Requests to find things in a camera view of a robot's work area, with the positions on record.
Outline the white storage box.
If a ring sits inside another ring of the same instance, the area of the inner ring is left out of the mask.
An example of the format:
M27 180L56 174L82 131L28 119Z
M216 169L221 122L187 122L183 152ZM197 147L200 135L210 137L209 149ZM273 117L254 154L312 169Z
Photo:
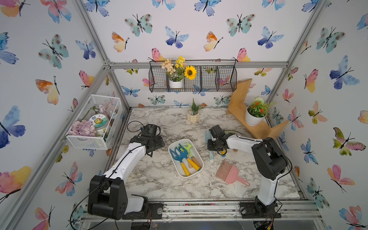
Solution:
M180 165L180 162L179 161L176 161L173 159L172 155L170 154L170 149L175 149L176 147L179 148L179 145L181 144L183 147L187 144L187 143L190 143L192 145L192 148L191 148L191 152L192 154L194 155L194 157L197 159L197 161L200 163L201 167L199 171L196 171L194 168L192 168L187 159L186 159L186 156L185 158L183 159L183 162L184 164L186 165L187 169L189 170L190 172L190 176L186 176L181 165ZM201 158L201 156L199 155L199 152L197 151L196 147L194 146L193 142L190 140L190 139L181 139L181 140L178 140L176 142L173 142L172 144L169 145L168 147L168 152L169 152L169 156L171 157L172 159L172 162L176 168L176 171L178 173L178 175L184 179L189 179L191 177L194 177L195 175L198 175L203 169L204 169L204 162Z

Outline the green rake wooden handle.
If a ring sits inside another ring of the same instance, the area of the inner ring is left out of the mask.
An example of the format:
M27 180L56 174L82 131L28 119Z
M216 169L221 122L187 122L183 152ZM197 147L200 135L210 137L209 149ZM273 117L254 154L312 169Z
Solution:
M194 155L191 152L192 145L190 143L187 143L184 148L188 152L188 155L190 156L191 160L199 167L202 168L200 163L197 161L197 159L194 157Z

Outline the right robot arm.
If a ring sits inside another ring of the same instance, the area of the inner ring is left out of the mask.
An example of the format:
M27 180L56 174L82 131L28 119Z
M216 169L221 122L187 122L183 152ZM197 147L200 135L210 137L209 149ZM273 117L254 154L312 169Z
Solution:
M228 149L241 150L252 153L261 174L261 184L258 195L253 202L240 204L240 213L244 219L254 218L280 218L279 210L276 210L277 199L275 197L278 181L285 176L288 158L283 154L273 138L252 139L240 137L230 132L225 133L219 125L210 130L210 139L207 141L209 151L220 153Z

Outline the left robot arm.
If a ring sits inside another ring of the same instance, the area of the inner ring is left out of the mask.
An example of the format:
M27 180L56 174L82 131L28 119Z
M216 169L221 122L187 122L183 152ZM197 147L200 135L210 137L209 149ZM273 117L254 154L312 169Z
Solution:
M163 148L161 128L147 124L134 136L120 159L103 175L95 175L90 181L87 212L90 215L113 219L150 219L152 210L149 199L141 195L128 195L126 180L144 156Z

